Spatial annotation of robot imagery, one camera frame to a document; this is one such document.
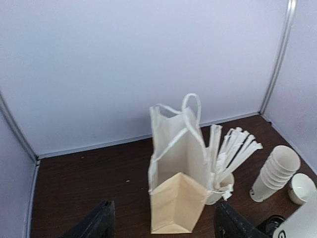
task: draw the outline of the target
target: white wall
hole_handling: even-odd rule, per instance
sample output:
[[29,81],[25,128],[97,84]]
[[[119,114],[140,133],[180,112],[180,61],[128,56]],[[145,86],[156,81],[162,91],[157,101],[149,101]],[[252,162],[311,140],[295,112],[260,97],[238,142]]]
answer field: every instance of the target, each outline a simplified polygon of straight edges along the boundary
[[0,237],[26,237],[34,169],[0,113]]
[[202,122],[259,111],[287,1],[13,0],[0,86],[38,154],[151,133],[148,108],[200,95]]
[[265,116],[317,171],[317,1],[298,1]]

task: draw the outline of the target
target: white paper bag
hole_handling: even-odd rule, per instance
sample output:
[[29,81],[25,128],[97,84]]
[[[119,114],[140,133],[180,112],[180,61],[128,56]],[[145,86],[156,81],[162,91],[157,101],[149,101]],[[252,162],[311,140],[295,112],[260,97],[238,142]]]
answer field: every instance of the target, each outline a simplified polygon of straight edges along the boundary
[[[197,100],[197,117],[187,107]],[[164,108],[175,116],[160,113]],[[154,153],[149,167],[152,233],[191,233],[211,194],[211,161],[199,128],[201,103],[185,96],[182,111],[150,108]]]

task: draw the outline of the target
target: black object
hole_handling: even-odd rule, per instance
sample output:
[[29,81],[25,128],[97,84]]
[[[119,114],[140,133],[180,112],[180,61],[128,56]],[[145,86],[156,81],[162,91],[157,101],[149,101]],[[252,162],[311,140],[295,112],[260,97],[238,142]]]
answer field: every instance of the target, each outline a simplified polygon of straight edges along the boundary
[[217,203],[216,206],[214,217],[215,238],[269,238],[228,203]]
[[257,226],[258,230],[273,237],[274,231],[285,221],[280,215],[273,215]]
[[60,238],[113,238],[114,223],[114,202],[103,201]]

